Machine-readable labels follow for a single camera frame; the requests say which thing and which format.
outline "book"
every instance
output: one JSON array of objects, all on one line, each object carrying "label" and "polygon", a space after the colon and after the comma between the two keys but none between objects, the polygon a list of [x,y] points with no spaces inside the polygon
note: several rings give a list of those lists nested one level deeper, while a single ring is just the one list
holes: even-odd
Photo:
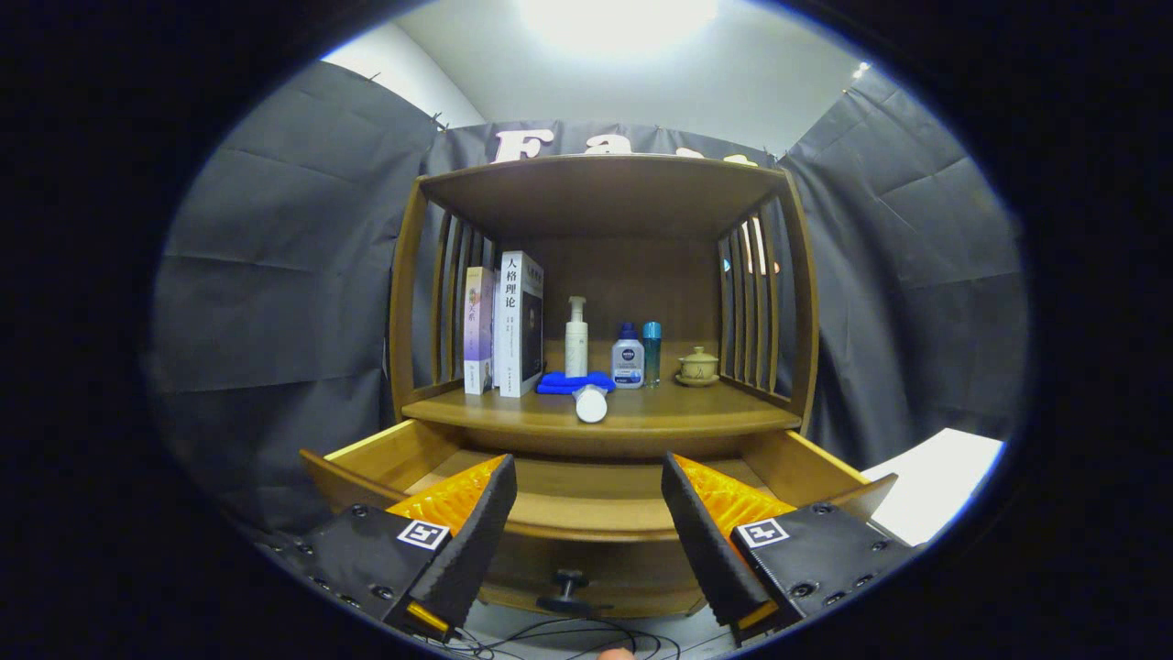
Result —
[{"label": "book", "polygon": [[520,250],[501,256],[501,396],[520,397],[542,377],[542,266]]},{"label": "book", "polygon": [[496,292],[491,267],[474,265],[465,274],[465,392],[480,395],[493,382],[493,300]]},{"label": "book", "polygon": [[497,273],[502,274],[502,277],[497,277],[497,291],[493,299],[493,374],[496,376],[496,379],[493,380],[494,389],[501,388],[501,376],[506,373],[504,367],[501,366],[501,356],[503,355],[501,349],[501,339],[503,336],[502,319],[504,318],[502,305],[504,304],[506,298],[506,278],[503,277],[504,270],[502,265],[502,263],[496,264]]}]

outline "white pump bottle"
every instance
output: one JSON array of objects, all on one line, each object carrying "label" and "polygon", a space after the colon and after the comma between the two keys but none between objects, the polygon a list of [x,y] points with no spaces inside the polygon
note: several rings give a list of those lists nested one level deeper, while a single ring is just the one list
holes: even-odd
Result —
[{"label": "white pump bottle", "polygon": [[567,379],[586,376],[586,322],[583,305],[586,298],[570,295],[570,320],[567,321]]}]

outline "saucer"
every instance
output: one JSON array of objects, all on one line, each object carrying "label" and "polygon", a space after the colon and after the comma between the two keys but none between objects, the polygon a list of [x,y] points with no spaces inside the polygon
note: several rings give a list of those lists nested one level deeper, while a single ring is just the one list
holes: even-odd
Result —
[{"label": "saucer", "polygon": [[721,377],[713,374],[708,379],[684,379],[679,374],[676,375],[676,382],[682,386],[687,386],[690,388],[704,388],[706,386],[712,386],[713,383],[720,381]]}]

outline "ceiling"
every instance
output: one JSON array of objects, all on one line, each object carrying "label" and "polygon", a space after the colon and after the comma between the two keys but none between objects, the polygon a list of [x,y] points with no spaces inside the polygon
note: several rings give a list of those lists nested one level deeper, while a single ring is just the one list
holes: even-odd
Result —
[{"label": "ceiling", "polygon": [[[583,21],[577,42],[598,41],[599,30],[659,28],[656,19],[632,26],[630,18],[621,6]],[[682,41],[626,56],[542,39],[520,0],[439,0],[395,23],[486,121],[659,124],[773,154],[827,111],[860,63],[832,35],[745,0],[718,0],[717,18]]]}]

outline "white paper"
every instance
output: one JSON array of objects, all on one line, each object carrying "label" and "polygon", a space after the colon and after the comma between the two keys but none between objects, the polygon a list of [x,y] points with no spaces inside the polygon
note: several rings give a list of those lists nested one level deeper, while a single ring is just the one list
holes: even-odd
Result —
[{"label": "white paper", "polygon": [[862,475],[872,481],[899,475],[872,519],[909,545],[928,542],[961,512],[1001,451],[999,441],[943,429],[865,470]]}]

